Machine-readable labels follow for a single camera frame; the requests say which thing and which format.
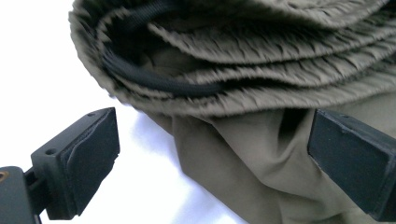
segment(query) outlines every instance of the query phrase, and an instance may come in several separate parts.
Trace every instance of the white backdrop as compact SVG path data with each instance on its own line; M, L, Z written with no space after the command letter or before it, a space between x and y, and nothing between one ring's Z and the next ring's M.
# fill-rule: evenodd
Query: white backdrop
M179 168L172 136L112 100L79 61L71 0L2 1L0 167L30 154L83 115L117 109L121 154L81 217L43 223L244 223Z

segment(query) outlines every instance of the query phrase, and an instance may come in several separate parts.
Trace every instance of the olive fabric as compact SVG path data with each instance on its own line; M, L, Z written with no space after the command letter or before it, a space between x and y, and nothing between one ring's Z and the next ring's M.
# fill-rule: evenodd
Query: olive fabric
M75 2L72 38L99 85L172 134L183 172L248 223L376 223L306 147L320 107L396 137L393 4L163 1ZM160 6L169 12L126 32ZM109 46L158 80L224 89L188 96L133 82L106 66Z

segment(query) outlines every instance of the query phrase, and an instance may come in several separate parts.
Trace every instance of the black strap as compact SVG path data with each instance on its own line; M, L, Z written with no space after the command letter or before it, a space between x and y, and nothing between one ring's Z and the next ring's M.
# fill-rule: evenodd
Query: black strap
M183 5L176 0L160 0L132 10L131 16L125 18L119 29L124 33L133 33L136 29L164 13L182 10ZM203 97L223 91L221 83L191 84L146 71L133 62L126 61L117 55L111 45L106 45L103 64L107 71L121 76L138 85L156 90L173 93L176 96Z

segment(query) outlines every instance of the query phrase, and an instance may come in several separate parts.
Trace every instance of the screw hole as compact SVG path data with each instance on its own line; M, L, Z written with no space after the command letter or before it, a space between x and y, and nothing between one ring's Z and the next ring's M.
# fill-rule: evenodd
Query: screw hole
M8 172L0 172L0 182L2 182L3 180L5 180L8 177Z
M55 148L50 148L46 151L46 155L53 155L56 153L56 149Z

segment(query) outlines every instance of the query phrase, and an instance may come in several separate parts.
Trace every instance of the black elastic cord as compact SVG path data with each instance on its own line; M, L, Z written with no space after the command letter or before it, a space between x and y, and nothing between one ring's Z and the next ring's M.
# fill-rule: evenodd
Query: black elastic cord
M119 24L119 29L124 33L132 33L155 17L182 8L183 6L175 0L155 1L134 9L132 15ZM203 97L214 95L224 89L219 83L191 84L146 71L118 56L111 45L106 45L103 65L113 76L118 75L146 88L170 92L176 96Z

